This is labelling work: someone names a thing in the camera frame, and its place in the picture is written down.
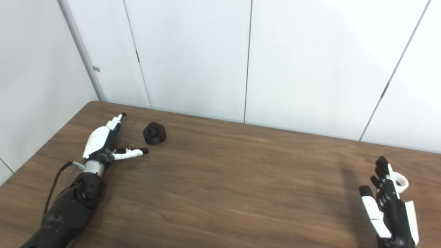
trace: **cable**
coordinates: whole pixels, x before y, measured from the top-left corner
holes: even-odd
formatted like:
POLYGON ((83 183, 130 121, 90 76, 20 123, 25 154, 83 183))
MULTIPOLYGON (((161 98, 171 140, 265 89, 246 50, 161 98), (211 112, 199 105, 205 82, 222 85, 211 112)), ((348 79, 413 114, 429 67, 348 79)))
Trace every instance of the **cable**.
POLYGON ((54 182, 52 183, 52 188, 51 191, 49 192, 49 196, 46 200, 46 204, 45 204, 45 209, 43 210, 43 215, 46 214, 46 212, 48 211, 48 206, 49 206, 49 202, 51 201, 51 197, 52 197, 52 193, 54 192, 55 189, 55 185, 56 182, 58 181, 58 177, 60 177, 60 174, 64 171, 64 169, 66 169, 67 167, 69 167, 72 164, 72 161, 67 162, 66 164, 64 164, 60 170, 58 171, 58 173, 55 176, 54 182))

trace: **white robotic finger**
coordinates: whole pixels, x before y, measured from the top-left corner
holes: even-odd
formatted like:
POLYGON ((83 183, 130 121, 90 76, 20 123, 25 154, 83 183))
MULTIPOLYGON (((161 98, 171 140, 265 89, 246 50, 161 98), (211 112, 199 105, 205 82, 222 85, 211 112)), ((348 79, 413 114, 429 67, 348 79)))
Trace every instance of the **white robotic finger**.
POLYGON ((128 158, 134 158, 137 156, 145 155, 149 152, 147 148, 139 148, 139 149, 116 149, 113 153, 113 156, 115 157, 115 160, 122 160, 122 159, 128 159, 128 158))

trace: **black knob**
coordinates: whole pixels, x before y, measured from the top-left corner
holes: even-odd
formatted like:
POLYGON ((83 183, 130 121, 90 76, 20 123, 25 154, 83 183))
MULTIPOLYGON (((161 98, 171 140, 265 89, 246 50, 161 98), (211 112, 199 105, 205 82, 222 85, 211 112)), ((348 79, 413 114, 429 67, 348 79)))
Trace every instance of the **black knob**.
POLYGON ((147 144, 153 146, 161 144, 167 138, 164 126, 156 122, 150 122, 142 134, 147 144))

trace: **wooden table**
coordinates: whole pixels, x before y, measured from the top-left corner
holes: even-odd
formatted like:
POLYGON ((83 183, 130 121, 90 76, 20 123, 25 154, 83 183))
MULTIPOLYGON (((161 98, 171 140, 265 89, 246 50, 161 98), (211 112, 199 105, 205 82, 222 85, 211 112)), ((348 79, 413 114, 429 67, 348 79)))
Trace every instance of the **wooden table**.
MULTIPOLYGON (((97 101, 0 188, 0 247, 37 230, 60 166, 82 161, 89 134, 121 112, 119 147, 145 147, 151 121, 168 138, 110 167, 105 199, 75 248, 375 248, 358 187, 370 185, 380 155, 410 181, 402 197, 415 201, 419 247, 439 247, 440 154, 97 101)), ((78 173, 66 169, 55 195, 78 173)))

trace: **prosthetic hand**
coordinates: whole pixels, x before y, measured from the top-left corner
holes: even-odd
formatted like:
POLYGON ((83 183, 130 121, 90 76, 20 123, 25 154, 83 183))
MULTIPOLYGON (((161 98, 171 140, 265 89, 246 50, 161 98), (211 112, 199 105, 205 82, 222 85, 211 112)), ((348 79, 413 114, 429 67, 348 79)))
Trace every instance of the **prosthetic hand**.
POLYGON ((84 165, 68 162, 60 169, 49 194, 40 229, 21 248, 66 247, 84 229, 100 203, 104 187, 102 176, 109 165, 114 160, 148 153, 147 148, 114 148, 124 116, 126 114, 122 113, 92 132, 84 149, 84 165), (58 176, 71 164, 77 165, 83 171, 47 210, 58 176))
POLYGON ((370 222, 377 232, 379 248, 415 248, 418 244, 418 227, 413 201, 403 202, 400 193, 409 186, 403 175, 381 156, 376 161, 375 173, 370 180, 377 189, 376 198, 369 186, 360 187, 360 195, 370 222))

